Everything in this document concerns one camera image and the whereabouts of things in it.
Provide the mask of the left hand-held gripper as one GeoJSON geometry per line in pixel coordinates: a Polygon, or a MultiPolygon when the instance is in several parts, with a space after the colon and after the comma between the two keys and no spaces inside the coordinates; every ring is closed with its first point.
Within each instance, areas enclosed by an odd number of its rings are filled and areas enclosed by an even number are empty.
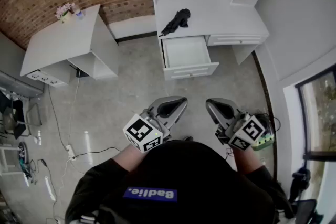
{"type": "Polygon", "coordinates": [[[135,114],[123,128],[127,140],[141,153],[163,144],[170,136],[170,128],[177,123],[188,101],[182,96],[168,96],[155,100],[141,114],[135,114]]]}

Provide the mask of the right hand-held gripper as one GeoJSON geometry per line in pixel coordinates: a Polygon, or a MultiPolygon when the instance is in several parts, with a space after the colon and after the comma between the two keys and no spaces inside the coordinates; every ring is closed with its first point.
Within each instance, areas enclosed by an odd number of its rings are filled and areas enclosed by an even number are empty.
{"type": "Polygon", "coordinates": [[[222,144],[242,151],[250,147],[259,151],[274,143],[275,132],[268,114],[240,112],[236,103],[224,98],[209,98],[205,106],[214,123],[218,124],[215,135],[222,144]],[[237,114],[226,129],[223,128],[223,114],[237,114]]]}

